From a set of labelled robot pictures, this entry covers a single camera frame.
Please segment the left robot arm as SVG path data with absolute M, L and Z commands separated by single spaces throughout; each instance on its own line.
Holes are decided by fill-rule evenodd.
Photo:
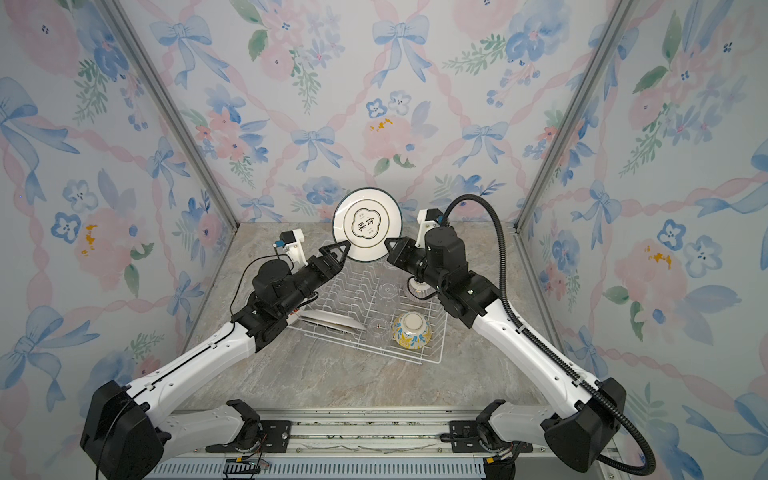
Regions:
M 167 365 L 121 386 L 95 390 L 80 439 L 96 478 L 142 479 L 158 464 L 198 448 L 251 452 L 267 439 L 261 417 L 240 399 L 194 414 L 176 408 L 229 367 L 264 350 L 291 317 L 338 275 L 347 241 L 326 245 L 297 271 L 279 258 L 263 263 L 246 304 L 218 331 Z

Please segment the white plate dark rim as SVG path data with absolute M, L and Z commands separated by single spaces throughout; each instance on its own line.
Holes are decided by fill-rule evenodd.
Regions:
M 400 237 L 402 227 L 402 212 L 395 199 L 374 187 L 347 194 L 332 219 L 335 242 L 348 241 L 347 258 L 361 263 L 384 258 L 388 254 L 385 241 Z

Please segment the white wire dish rack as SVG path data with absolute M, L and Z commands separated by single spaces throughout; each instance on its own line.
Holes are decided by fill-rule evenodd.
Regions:
M 413 364 L 439 364 L 447 329 L 447 314 L 436 298 L 420 301 L 408 291 L 409 275 L 379 260 L 361 263 L 347 260 L 338 276 L 320 290 L 319 299 L 304 307 L 303 310 L 325 310 L 341 315 L 348 315 L 365 326 L 364 330 L 336 330 L 298 319 L 290 326 L 303 335 L 329 342 L 334 345 L 353 348 L 403 360 Z M 378 302 L 377 288 L 380 283 L 395 282 L 401 287 L 397 303 Z M 408 350 L 399 346 L 392 336 L 394 321 L 408 311 L 421 313 L 432 328 L 430 343 L 420 350 Z M 391 337 L 385 341 L 370 341 L 366 335 L 366 326 L 370 320 L 382 318 L 391 322 Z

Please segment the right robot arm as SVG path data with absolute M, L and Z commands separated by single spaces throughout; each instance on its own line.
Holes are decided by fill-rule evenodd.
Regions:
M 506 291 L 505 241 L 497 242 L 497 282 L 470 269 L 467 247 L 451 227 L 429 230 L 422 242 L 386 239 L 386 260 L 434 288 L 450 316 L 488 340 L 532 381 L 550 408 L 537 423 L 534 442 L 544 442 L 578 472 L 595 462 L 618 468 L 618 461 L 603 451 L 622 427 L 624 387 L 573 364 L 518 314 Z

